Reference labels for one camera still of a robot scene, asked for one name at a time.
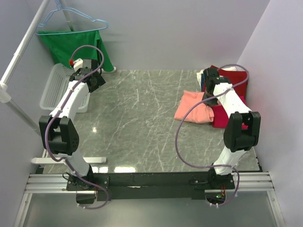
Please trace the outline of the salmon pink t shirt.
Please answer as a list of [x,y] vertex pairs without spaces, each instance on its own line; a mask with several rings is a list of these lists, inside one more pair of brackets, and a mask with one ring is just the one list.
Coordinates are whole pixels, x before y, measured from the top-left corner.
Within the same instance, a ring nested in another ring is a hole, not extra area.
[[[185,114],[203,99],[204,92],[192,92],[184,90],[179,106],[175,112],[174,119],[182,120]],[[214,120],[214,112],[211,107],[204,103],[195,107],[185,118],[186,122],[211,123]]]

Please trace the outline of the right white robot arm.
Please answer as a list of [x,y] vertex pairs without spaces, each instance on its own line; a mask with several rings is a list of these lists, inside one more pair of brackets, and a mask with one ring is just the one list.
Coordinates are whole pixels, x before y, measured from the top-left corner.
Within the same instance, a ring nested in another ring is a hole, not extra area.
[[224,148],[209,170],[208,184],[218,189],[229,181],[239,159],[258,144],[261,115],[244,104],[235,88],[245,84],[249,78],[233,84],[228,77],[220,76],[220,69],[203,70],[205,91],[203,102],[208,106],[221,104],[228,122],[223,134]]

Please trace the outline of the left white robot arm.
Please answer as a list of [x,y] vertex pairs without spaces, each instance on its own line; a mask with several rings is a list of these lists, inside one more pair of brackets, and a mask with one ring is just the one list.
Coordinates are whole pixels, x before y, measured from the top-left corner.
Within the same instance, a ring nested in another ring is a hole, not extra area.
[[88,164],[78,146],[79,135],[73,119],[82,100],[105,84],[102,78],[103,61],[77,59],[70,61],[74,68],[69,78],[68,88],[59,104],[48,116],[41,116],[39,127],[43,146],[51,159],[68,166],[68,182],[83,190],[94,187],[92,167]]

